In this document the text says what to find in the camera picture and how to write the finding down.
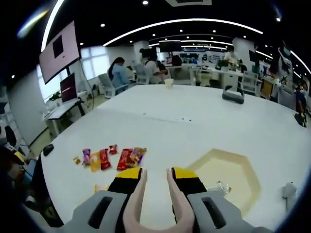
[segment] wall-mounted screen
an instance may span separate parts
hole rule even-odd
[[[78,59],[80,53],[73,21],[50,41],[39,56],[44,83],[47,84]]]

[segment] white table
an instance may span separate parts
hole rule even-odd
[[[52,142],[54,150],[42,156],[46,185],[63,222],[94,194],[96,184],[111,184],[120,156],[109,157],[112,169],[95,173],[72,159],[82,158],[85,148],[96,152],[118,144],[120,150],[148,149],[141,163],[148,170],[142,225],[164,229],[175,224],[165,169],[187,167],[217,148],[248,156],[262,191],[244,219],[275,230],[286,216],[280,188],[294,182],[299,194],[309,172],[311,130],[274,102],[245,95],[239,105],[221,96],[221,89],[207,87],[139,85],[63,131]]]

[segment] black hair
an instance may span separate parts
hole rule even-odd
[[[179,67],[181,66],[182,62],[181,62],[181,59],[178,55],[174,55],[172,57],[172,66],[173,67]]]
[[[124,63],[125,60],[123,59],[123,57],[117,57],[113,63],[111,64],[109,70],[108,70],[108,76],[110,78],[110,80],[113,79],[113,74],[112,74],[112,69],[113,69],[113,66],[115,65],[115,63]]]

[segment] purple candy wrapper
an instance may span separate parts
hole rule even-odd
[[[83,164],[91,164],[91,149],[84,149],[83,150]]]

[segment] cable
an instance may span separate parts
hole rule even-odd
[[[93,110],[93,109],[94,109],[94,105],[95,105],[95,97],[94,97],[94,93],[93,93],[93,90],[92,90],[91,85],[89,84],[89,82],[88,82],[88,80],[87,80],[87,78],[86,78],[86,74],[84,73],[84,70],[83,70],[83,66],[82,66],[82,62],[81,62],[81,60],[79,60],[79,62],[80,62],[80,67],[81,67],[80,71],[82,70],[83,75],[84,75],[84,77],[85,77],[85,79],[86,79],[86,82],[87,82],[87,84],[88,84],[89,88],[91,89],[91,93],[92,93],[92,102],[93,102],[93,106],[92,106],[92,109],[91,109],[91,110]]]

